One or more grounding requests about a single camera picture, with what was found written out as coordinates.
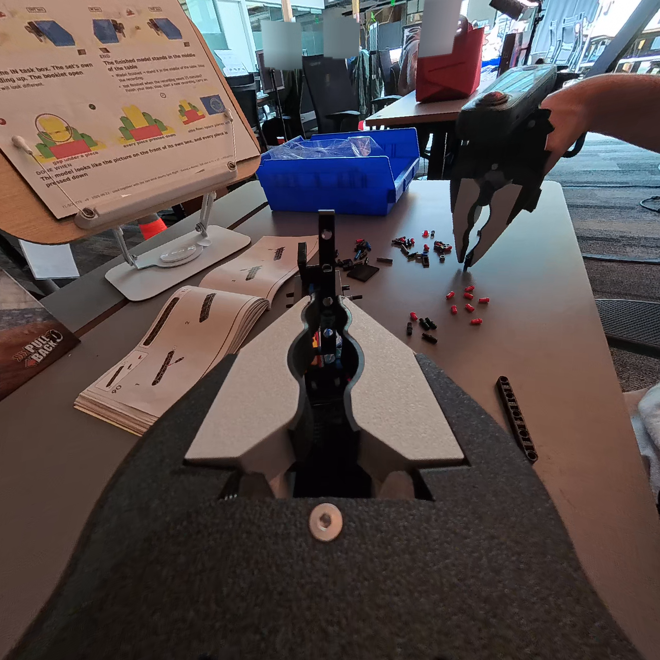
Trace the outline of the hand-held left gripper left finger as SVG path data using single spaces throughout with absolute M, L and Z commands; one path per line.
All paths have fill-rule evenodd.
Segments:
M 314 301 L 303 297 L 238 353 L 187 450 L 188 463 L 258 474 L 276 498 L 290 497 L 285 473 L 296 460 L 290 429 L 301 416 L 304 374 L 316 356 L 305 317 Z

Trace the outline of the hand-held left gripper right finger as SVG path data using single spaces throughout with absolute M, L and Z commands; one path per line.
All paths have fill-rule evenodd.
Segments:
M 452 467 L 465 455 L 415 352 L 347 297 L 346 338 L 359 367 L 346 392 L 359 432 L 358 465 L 375 498 L 414 498 L 413 470 Z

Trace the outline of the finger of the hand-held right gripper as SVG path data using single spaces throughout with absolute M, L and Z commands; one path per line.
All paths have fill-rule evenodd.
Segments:
M 476 231 L 476 242 L 466 254 L 466 268 L 473 267 L 489 251 L 495 241 L 511 222 L 521 186 L 507 184 L 499 189 L 486 185 L 474 204 L 473 224 L 483 209 L 488 209 L 488 218 Z
M 450 202 L 455 240 L 455 255 L 459 263 L 465 263 L 470 234 L 479 218 L 481 188 L 471 178 L 453 178 L 450 181 Z

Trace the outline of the long black lego beam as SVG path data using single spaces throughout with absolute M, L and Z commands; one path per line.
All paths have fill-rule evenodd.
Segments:
M 334 335 L 335 289 L 335 246 L 334 246 L 334 210 L 319 211 L 319 266 L 320 276 L 317 298 L 320 309 L 320 331 L 324 339 Z
M 514 439 L 527 460 L 533 464 L 538 454 L 509 379 L 504 375 L 499 376 L 496 387 Z

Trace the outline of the person's right forearm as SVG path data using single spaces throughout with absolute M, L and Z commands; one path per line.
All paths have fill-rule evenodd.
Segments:
M 611 73 L 573 86 L 587 111 L 586 133 L 612 136 L 659 152 L 658 76 Z

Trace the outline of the lego instruction booklet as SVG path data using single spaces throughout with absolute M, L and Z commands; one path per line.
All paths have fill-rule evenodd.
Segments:
M 234 354 L 298 272 L 298 244 L 307 256 L 319 238 L 266 235 L 197 286 L 179 288 L 136 348 L 88 386 L 73 406 L 142 436 L 227 354 Z

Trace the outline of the partly built lego truck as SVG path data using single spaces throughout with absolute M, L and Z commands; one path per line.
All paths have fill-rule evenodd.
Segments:
M 324 339 L 320 331 L 320 309 L 317 290 L 320 266 L 310 265 L 306 253 L 299 248 L 298 267 L 302 285 L 301 320 L 303 330 L 294 340 L 289 354 L 293 374 L 305 387 L 312 405 L 340 400 L 346 388 L 357 378 L 360 353 L 349 336 L 351 312 L 336 289 L 333 338 Z

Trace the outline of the lego set box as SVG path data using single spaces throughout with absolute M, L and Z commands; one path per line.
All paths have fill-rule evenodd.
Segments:
M 1 399 L 79 342 L 31 293 L 1 270 Z

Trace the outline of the person's right hand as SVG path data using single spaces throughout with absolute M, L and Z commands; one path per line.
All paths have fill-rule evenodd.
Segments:
M 546 97 L 540 105 L 550 111 L 546 151 L 550 153 L 547 168 L 552 168 L 587 131 L 587 111 L 583 107 L 577 86 L 559 90 Z

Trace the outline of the red storage box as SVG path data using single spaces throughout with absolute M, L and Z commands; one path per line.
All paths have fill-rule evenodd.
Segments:
M 466 16 L 450 54 L 418 57 L 415 96 L 418 103 L 466 99 L 481 81 L 484 29 L 473 28 Z

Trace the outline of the brown office desk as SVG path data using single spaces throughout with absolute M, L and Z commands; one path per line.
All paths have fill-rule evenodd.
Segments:
M 472 95 L 460 100 L 443 102 L 417 102 L 415 92 L 410 92 L 383 110 L 365 119 L 365 126 L 385 128 L 416 128 L 418 131 L 429 130 L 433 143 L 428 161 L 428 180 L 449 180 L 452 153 L 458 144 L 455 134 L 455 122 L 463 106 L 485 91 L 480 87 Z

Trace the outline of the studio light panel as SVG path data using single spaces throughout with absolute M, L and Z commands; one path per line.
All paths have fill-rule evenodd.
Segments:
M 505 14 L 514 21 L 520 20 L 525 12 L 529 10 L 537 10 L 540 7 L 539 1 L 517 1 L 517 0 L 491 0 L 489 6 Z

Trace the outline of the blue plastic bin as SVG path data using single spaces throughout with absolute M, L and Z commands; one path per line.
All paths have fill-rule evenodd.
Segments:
M 418 171 L 417 131 L 414 128 L 355 131 L 310 139 L 358 135 L 372 137 L 386 155 L 278 161 L 264 153 L 257 178 L 270 208 L 295 212 L 334 210 L 348 215 L 389 214 Z

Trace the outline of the clear plastic bag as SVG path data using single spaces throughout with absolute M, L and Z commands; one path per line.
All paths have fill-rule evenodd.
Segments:
M 385 156 L 384 150 L 367 135 L 340 136 L 334 139 L 306 140 L 300 136 L 273 146 L 268 155 L 278 161 L 325 158 L 367 158 Z

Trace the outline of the wooden document stand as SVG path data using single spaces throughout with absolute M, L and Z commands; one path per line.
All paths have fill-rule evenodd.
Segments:
M 224 80 L 235 108 L 251 128 Z M 218 226 L 207 229 L 207 225 L 214 192 L 250 177 L 260 159 L 261 153 L 240 162 L 233 177 L 220 178 L 213 174 L 195 177 L 194 181 L 174 191 L 157 189 L 138 199 L 124 197 L 113 204 L 98 203 L 94 208 L 83 207 L 57 220 L 1 151 L 1 229 L 16 238 L 41 244 L 70 243 L 113 229 L 125 263 L 111 269 L 106 278 L 129 300 L 146 300 L 250 244 L 251 239 L 246 235 Z M 157 213 L 168 228 L 144 240 L 137 220 L 153 213 Z

